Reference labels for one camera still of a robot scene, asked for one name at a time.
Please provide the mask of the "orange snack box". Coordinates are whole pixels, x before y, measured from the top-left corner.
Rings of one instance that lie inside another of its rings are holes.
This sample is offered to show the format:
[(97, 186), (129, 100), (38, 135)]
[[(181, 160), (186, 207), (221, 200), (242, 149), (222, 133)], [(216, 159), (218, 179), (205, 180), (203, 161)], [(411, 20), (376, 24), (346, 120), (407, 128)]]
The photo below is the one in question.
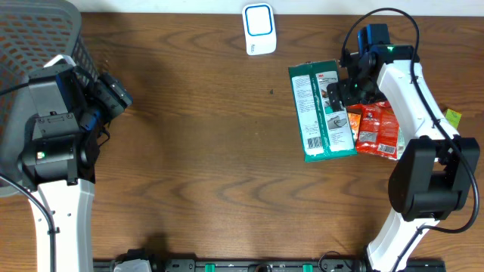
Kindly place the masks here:
[(354, 142), (358, 140), (359, 127), (361, 122), (361, 115), (358, 113), (348, 113), (350, 128)]

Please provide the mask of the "red chips bag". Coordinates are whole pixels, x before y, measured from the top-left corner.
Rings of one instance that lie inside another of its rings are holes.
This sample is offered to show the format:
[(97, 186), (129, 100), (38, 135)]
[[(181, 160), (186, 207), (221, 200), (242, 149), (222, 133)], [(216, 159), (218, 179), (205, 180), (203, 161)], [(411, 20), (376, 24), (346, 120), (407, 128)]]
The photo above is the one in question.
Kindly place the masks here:
[(399, 124), (389, 102), (357, 104), (354, 108), (361, 117), (356, 151), (397, 160)]

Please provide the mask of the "green snack bag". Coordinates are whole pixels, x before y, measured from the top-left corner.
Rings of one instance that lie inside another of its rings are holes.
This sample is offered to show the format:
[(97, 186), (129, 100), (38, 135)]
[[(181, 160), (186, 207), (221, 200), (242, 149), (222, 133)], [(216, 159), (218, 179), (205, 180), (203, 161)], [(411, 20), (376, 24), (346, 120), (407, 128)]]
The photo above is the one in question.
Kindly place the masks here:
[(304, 63), (290, 67), (288, 73), (304, 160), (320, 162), (356, 155), (348, 113), (333, 110), (327, 94), (327, 86), (339, 81), (337, 62)]

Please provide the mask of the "green yellow juice carton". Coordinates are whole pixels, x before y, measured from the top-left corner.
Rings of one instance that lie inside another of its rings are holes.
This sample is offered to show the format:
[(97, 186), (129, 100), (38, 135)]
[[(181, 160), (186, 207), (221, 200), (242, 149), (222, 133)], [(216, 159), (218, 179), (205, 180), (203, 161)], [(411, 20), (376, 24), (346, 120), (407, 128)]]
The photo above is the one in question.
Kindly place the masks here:
[(455, 129), (458, 129), (458, 126), (462, 117), (461, 113), (452, 109), (447, 109), (444, 112), (444, 116), (452, 127), (454, 127)]

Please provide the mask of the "light blue snack packet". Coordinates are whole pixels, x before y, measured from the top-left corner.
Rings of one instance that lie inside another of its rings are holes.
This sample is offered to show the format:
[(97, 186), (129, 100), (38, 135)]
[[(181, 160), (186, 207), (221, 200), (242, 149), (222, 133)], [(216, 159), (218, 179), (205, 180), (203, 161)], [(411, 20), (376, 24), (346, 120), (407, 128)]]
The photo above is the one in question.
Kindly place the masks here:
[(402, 129), (399, 128), (399, 133), (398, 133), (398, 137), (397, 137), (397, 144), (396, 144), (396, 159), (397, 160), (400, 160), (402, 154), (404, 153), (405, 151), (405, 139), (404, 139), (404, 135), (402, 133)]

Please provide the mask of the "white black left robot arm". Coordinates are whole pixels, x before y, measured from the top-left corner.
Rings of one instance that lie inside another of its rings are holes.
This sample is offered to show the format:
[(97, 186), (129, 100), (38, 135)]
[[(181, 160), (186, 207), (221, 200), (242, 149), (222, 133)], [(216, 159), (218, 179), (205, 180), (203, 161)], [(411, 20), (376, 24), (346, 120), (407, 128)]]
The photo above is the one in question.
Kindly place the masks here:
[(98, 139), (132, 97), (111, 74), (94, 79), (68, 63), (31, 73), (27, 88), (36, 114), (18, 165), (32, 195), (37, 269), (92, 271)]

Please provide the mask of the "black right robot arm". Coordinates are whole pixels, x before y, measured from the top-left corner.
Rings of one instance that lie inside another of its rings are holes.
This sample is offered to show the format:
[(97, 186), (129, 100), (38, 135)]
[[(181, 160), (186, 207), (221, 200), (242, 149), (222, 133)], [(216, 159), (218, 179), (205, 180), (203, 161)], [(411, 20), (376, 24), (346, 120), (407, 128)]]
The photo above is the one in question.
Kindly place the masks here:
[(475, 197), (468, 230), (479, 213), (474, 176), (480, 148), (448, 123), (423, 77), (416, 45), (394, 45), (385, 24), (358, 31), (358, 52), (342, 50), (347, 79), (327, 87), (333, 111), (386, 100), (405, 139), (405, 150), (389, 178), (392, 206), (377, 237), (366, 247), (361, 270), (402, 271), (411, 252), (429, 230), (460, 210), (468, 194)]

